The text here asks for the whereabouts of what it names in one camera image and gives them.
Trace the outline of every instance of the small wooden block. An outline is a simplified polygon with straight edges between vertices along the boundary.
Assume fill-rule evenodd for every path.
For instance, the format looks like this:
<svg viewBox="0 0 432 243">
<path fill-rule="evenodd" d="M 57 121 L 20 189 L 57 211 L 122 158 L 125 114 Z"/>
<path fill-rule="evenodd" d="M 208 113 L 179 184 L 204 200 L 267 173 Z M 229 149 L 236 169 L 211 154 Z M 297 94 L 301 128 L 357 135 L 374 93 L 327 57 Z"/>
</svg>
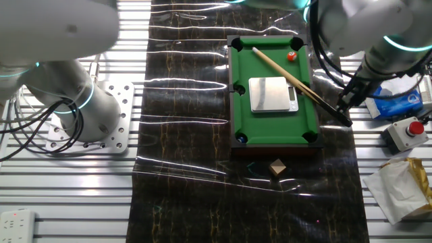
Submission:
<svg viewBox="0 0 432 243">
<path fill-rule="evenodd" d="M 270 164 L 269 169 L 275 177 L 278 177 L 285 169 L 286 166 L 282 163 L 280 159 L 277 159 L 275 162 Z"/>
</svg>

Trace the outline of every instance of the crumpled paper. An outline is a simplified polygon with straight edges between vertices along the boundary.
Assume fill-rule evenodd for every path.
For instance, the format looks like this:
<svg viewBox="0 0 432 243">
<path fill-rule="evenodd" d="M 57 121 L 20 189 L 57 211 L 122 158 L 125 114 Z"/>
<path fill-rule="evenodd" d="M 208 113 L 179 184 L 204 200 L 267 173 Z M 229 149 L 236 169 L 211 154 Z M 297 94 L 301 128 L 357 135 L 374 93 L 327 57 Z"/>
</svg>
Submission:
<svg viewBox="0 0 432 243">
<path fill-rule="evenodd" d="M 432 211 L 432 190 L 420 159 L 390 159 L 364 182 L 392 225 Z"/>
</svg>

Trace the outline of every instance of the clear plastic sheet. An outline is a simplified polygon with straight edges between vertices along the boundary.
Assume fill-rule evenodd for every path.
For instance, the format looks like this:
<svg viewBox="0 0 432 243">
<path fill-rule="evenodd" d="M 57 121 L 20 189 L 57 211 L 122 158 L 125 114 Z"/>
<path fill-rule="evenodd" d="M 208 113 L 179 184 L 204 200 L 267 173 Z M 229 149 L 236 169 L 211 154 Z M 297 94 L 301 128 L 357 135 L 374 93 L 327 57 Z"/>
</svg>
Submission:
<svg viewBox="0 0 432 243">
<path fill-rule="evenodd" d="M 230 157 L 226 36 L 307 35 L 302 13 L 153 4 L 128 242 L 368 242 L 352 131 L 321 108 L 325 148 L 282 159 L 278 182 L 277 157 Z M 335 105 L 340 90 L 311 67 Z"/>
</svg>

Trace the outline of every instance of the pool cue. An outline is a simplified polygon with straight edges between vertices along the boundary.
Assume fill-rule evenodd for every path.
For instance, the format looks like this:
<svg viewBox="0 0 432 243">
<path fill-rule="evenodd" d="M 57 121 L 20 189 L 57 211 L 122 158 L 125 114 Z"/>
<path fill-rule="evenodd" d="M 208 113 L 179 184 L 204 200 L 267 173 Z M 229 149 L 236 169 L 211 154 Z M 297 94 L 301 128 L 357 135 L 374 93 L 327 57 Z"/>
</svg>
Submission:
<svg viewBox="0 0 432 243">
<path fill-rule="evenodd" d="M 298 88 L 299 90 L 301 90 L 310 99 L 312 99 L 313 101 L 315 101 L 324 110 L 326 110 L 328 113 L 330 113 L 330 115 L 332 115 L 336 119 L 338 119 L 339 122 L 341 122 L 342 124 L 344 124 L 347 127 L 350 127 L 352 125 L 352 121 L 348 117 L 346 117 L 343 113 L 340 113 L 340 112 L 336 111 L 336 109 L 334 109 L 331 105 L 329 105 L 327 102 L 325 102 L 319 95 L 317 95 L 309 87 L 307 87 L 301 81 L 299 81 L 296 77 L 294 77 L 289 72 L 287 72 L 285 69 L 283 69 L 281 66 L 279 66 L 277 63 L 275 63 L 272 59 L 270 59 L 270 57 L 266 56 L 264 53 L 262 53 L 261 51 L 259 51 L 255 47 L 253 47 L 252 50 L 262 60 L 264 60 L 272 68 L 274 68 L 276 71 L 278 71 L 283 77 L 285 77 L 288 82 L 290 82 L 296 88 Z"/>
</svg>

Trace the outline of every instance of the metal mounting plate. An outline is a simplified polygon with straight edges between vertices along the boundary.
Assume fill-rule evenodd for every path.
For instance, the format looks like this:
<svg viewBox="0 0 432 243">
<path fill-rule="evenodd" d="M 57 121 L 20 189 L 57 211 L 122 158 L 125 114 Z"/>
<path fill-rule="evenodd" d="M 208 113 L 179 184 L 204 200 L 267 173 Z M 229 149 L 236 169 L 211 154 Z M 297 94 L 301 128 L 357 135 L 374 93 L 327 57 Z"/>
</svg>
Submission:
<svg viewBox="0 0 432 243">
<path fill-rule="evenodd" d="M 120 117 L 119 123 L 114 131 L 105 139 L 98 142 L 76 142 L 72 147 L 62 154 L 119 154 L 124 153 L 128 149 L 130 121 L 132 118 L 132 105 L 134 98 L 134 85 L 131 82 L 101 81 L 97 85 L 107 92 L 111 93 L 120 106 L 120 112 L 126 114 L 125 117 Z M 58 140 L 68 139 L 69 136 L 62 130 L 61 121 L 56 115 L 53 115 L 51 126 L 48 131 L 48 141 L 45 148 L 49 151 L 63 146 L 66 141 L 57 142 Z"/>
</svg>

